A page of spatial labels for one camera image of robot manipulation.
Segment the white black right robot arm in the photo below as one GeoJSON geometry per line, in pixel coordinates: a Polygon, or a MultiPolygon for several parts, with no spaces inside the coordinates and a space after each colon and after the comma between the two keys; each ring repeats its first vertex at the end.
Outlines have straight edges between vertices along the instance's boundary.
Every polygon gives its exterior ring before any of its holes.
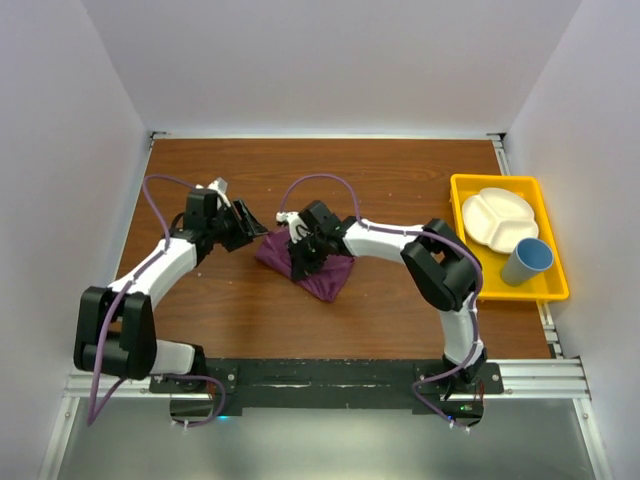
{"type": "Polygon", "coordinates": [[[428,380],[446,379],[459,393],[469,392],[480,382],[486,362],[477,319],[482,268],[445,221],[401,227],[358,216],[341,219],[321,201],[299,212],[279,212],[276,221],[290,234],[287,249],[294,281],[318,273],[331,256],[371,257],[404,265],[422,298],[437,310],[444,333],[445,371],[428,380]]]}

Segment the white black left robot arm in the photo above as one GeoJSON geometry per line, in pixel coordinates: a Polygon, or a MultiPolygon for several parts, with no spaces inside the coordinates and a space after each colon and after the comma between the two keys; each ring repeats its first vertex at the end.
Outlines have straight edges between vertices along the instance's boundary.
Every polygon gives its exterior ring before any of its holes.
{"type": "Polygon", "coordinates": [[[207,380],[202,348],[157,338],[154,310],[184,275],[216,245],[232,252],[268,233],[238,199],[217,189],[188,193],[182,225],[168,230],[133,271],[106,287],[89,287],[80,299],[74,366],[118,378],[142,380],[171,375],[185,392],[207,380]]]}

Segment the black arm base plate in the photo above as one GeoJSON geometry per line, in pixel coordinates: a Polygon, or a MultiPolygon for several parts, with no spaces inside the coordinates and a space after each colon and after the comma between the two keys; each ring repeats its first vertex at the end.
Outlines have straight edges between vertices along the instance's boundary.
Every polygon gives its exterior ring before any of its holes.
{"type": "Polygon", "coordinates": [[[252,408],[409,410],[440,409],[449,420],[471,427],[484,401],[504,393],[498,364],[485,362],[469,384],[453,377],[430,382],[445,371],[435,360],[210,359],[204,380],[158,378],[153,394],[170,396],[178,420],[200,421],[213,412],[240,416],[252,408]]]}

